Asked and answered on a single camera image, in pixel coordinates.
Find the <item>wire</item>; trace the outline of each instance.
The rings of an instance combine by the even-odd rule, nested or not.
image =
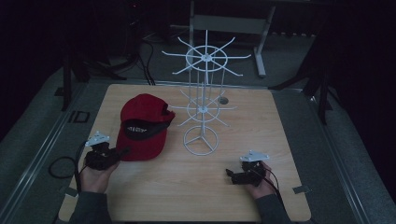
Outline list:
[[[81,156],[82,149],[84,148],[84,146],[85,146],[85,141],[79,145],[78,150],[76,151],[76,156],[75,156],[75,158],[71,158],[71,157],[68,157],[68,156],[60,157],[60,158],[56,159],[55,161],[53,161],[53,162],[49,165],[49,169],[48,169],[49,174],[50,174],[52,177],[57,178],[57,179],[66,179],[66,178],[70,178],[70,177],[74,176],[75,179],[76,179],[76,186],[77,186],[77,191],[78,191],[78,193],[81,192],[81,180],[80,180],[80,178],[79,178],[79,174],[81,174],[81,172],[87,167],[87,166],[85,165],[85,166],[81,169],[80,172],[78,171],[78,159],[79,159],[79,157]],[[61,161],[61,160],[70,160],[71,162],[73,162],[74,171],[73,171],[73,174],[72,174],[72,175],[56,175],[55,173],[53,173],[53,171],[52,171],[53,165],[54,165],[56,162]]]
[[[154,47],[152,47],[152,45],[146,40],[142,40],[142,42],[150,46],[151,52],[150,52],[150,55],[148,56],[147,64],[144,63],[144,61],[143,61],[142,57],[140,56],[140,54],[138,55],[138,60],[143,66],[141,69],[143,70],[143,73],[144,73],[144,75],[146,77],[146,80],[148,81],[148,84],[152,85],[152,86],[155,86],[154,78],[152,78],[152,76],[151,76],[151,74],[149,72],[149,62],[150,62],[152,54],[154,52]]]

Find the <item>cap logo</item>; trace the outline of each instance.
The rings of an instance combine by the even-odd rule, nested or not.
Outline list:
[[[142,129],[139,127],[127,127],[126,129],[133,133],[145,133],[147,131],[147,129]]]

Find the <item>table surface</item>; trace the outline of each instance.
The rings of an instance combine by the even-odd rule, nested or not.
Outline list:
[[[301,181],[272,93],[268,90],[223,90],[223,96],[229,103],[220,107],[236,108],[221,109],[218,119],[222,122],[214,119],[206,124],[218,135],[217,149],[206,156],[190,153],[183,145],[183,136],[190,127],[200,123],[188,120],[186,109],[170,107],[176,112],[176,117],[168,128],[162,153],[150,161],[123,161],[111,176],[106,194],[113,220],[260,221],[249,194],[242,186],[233,185],[225,173],[226,168],[242,172],[239,158],[251,149],[270,156],[266,163],[277,177],[290,219],[306,221],[311,218],[305,195],[295,194],[292,190],[301,186]],[[164,99],[170,106],[185,107],[189,99],[183,92],[188,95],[189,88],[110,85],[90,136],[96,131],[107,134],[110,147],[114,147],[120,129],[120,110],[128,100],[140,93],[150,93]],[[209,98],[214,99],[220,89],[213,88],[211,92]],[[192,147],[208,150],[200,142]],[[80,167],[90,150],[90,147],[84,149]],[[74,179],[70,187],[76,188]],[[76,202],[77,198],[65,196],[59,212],[61,220],[70,218]]]

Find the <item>person's left hand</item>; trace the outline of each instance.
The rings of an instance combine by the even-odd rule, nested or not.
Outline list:
[[[104,171],[94,170],[87,166],[79,176],[81,179],[81,191],[105,193],[108,186],[108,180],[119,164],[120,162],[117,162]]]

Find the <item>gray sleeve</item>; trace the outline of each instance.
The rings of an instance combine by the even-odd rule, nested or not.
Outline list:
[[[81,192],[69,223],[112,223],[107,210],[107,196],[103,193]]]
[[[275,194],[256,199],[262,224],[292,223],[285,209]]]

